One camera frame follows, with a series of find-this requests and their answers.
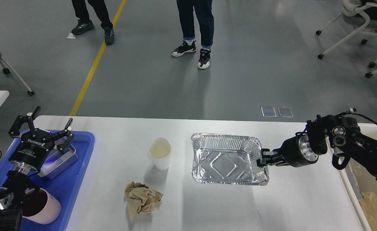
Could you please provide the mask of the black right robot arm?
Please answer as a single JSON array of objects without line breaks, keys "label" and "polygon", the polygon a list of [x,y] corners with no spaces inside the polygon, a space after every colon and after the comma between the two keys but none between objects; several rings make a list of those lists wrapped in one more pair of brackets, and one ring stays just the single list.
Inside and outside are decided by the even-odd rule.
[{"label": "black right robot arm", "polygon": [[377,181],[377,140],[361,133],[354,115],[357,115],[354,108],[336,115],[317,115],[280,148],[262,149],[257,166],[307,166],[316,163],[330,146],[334,150],[331,161],[334,168],[343,170],[354,159]]}]

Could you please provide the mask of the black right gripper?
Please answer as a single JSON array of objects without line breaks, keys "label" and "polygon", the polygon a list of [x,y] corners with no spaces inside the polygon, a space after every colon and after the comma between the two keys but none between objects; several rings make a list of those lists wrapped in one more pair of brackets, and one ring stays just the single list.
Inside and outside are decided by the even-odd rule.
[{"label": "black right gripper", "polygon": [[256,161],[258,167],[265,166],[286,166],[302,167],[314,164],[318,161],[319,155],[310,147],[307,135],[297,135],[285,140],[282,143],[282,155],[280,149],[261,149],[261,159]]}]

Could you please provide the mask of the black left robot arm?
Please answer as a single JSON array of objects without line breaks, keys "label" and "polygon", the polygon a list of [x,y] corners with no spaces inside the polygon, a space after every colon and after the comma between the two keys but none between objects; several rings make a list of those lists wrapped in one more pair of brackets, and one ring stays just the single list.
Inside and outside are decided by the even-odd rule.
[{"label": "black left robot arm", "polygon": [[30,172],[40,173],[50,151],[62,153],[74,138],[72,118],[64,129],[54,133],[36,128],[33,121],[40,110],[37,106],[32,113],[17,116],[8,132],[11,138],[20,138],[20,143],[9,158],[13,169],[7,172],[7,180],[0,187],[0,231],[20,229],[23,202],[40,191],[40,187],[30,179]]}]

